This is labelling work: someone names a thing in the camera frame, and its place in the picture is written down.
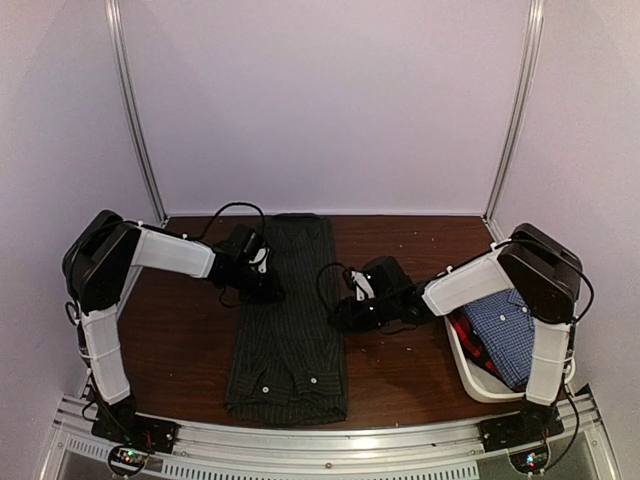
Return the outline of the white plastic bin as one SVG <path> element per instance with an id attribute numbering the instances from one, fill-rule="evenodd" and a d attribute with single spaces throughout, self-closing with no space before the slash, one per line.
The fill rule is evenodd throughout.
<path id="1" fill-rule="evenodd" d="M 456 332 L 447 318 L 448 315 L 445 316 L 444 320 L 445 331 L 451 347 L 454 364 L 465 392 L 475 401 L 485 404 L 523 400 L 525 398 L 525 390 L 523 392 L 510 390 L 507 385 L 465 358 Z"/>

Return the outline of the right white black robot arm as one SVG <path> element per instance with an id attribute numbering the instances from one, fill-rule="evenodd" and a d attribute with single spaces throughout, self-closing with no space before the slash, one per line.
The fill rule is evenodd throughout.
<path id="1" fill-rule="evenodd" d="M 578 256 L 534 226 L 414 280 L 411 258 L 333 263 L 316 277 L 329 323 L 349 335 L 350 428 L 426 425 L 528 406 L 519 440 L 551 424 L 574 370 L 569 339 L 592 295 Z"/>

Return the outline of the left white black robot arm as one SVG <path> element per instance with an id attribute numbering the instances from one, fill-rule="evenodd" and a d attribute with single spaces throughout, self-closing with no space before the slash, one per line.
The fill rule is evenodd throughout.
<path id="1" fill-rule="evenodd" d="M 271 248 L 264 232 L 237 225 L 213 245 L 143 222 L 101 211 L 65 253 L 62 272 L 70 297 L 65 310 L 90 369 L 99 423 L 123 444 L 144 433 L 121 355 L 117 320 L 129 271 L 155 269 L 206 280 L 236 290 L 242 301 L 273 304 L 284 290 L 268 267 Z"/>

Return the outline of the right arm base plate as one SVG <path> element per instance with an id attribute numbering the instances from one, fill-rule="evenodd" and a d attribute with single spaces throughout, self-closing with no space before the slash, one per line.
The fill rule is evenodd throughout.
<path id="1" fill-rule="evenodd" d="M 483 420 L 478 429 L 484 450 L 493 452 L 541 443 L 563 433 L 564 425 L 557 413 L 521 411 Z"/>

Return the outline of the black pinstriped long sleeve shirt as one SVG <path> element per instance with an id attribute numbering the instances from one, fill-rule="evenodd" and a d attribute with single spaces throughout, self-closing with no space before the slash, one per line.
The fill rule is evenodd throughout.
<path id="1" fill-rule="evenodd" d="M 348 414 L 344 336 L 327 311 L 340 282 L 331 222 L 278 215 L 266 226 L 284 300 L 246 305 L 237 325 L 224 407 L 238 420 L 293 427 L 340 422 Z"/>

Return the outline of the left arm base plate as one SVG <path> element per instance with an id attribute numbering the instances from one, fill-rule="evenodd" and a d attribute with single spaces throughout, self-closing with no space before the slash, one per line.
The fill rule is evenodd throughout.
<path id="1" fill-rule="evenodd" d="M 138 414 L 123 414 L 115 418 L 99 413 L 91 427 L 93 436 L 119 445 L 150 453 L 171 454 L 177 437 L 178 425 Z"/>

